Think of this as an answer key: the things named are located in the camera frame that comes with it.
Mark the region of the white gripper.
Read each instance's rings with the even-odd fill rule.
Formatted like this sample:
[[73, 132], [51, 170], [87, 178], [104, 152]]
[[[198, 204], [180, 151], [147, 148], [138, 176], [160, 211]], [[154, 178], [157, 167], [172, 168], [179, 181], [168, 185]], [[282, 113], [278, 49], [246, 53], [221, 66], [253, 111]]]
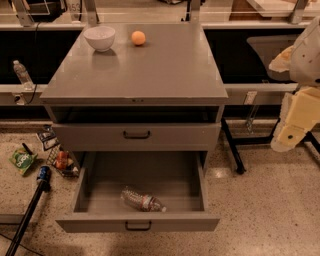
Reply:
[[320, 122], [320, 17], [315, 17], [294, 42], [269, 64], [278, 73], [289, 71], [290, 78], [306, 85], [295, 94], [286, 93], [281, 105], [280, 121], [271, 140], [276, 152], [295, 148]]

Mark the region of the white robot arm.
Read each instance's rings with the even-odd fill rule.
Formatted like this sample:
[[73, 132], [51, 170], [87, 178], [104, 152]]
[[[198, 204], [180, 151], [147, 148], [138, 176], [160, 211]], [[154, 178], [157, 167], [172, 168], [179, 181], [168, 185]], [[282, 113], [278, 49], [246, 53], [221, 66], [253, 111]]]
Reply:
[[295, 93], [286, 93], [281, 105], [280, 121], [271, 140], [276, 152], [286, 152], [320, 122], [320, 17], [315, 17], [294, 44], [269, 64], [269, 69], [288, 71], [298, 83]]

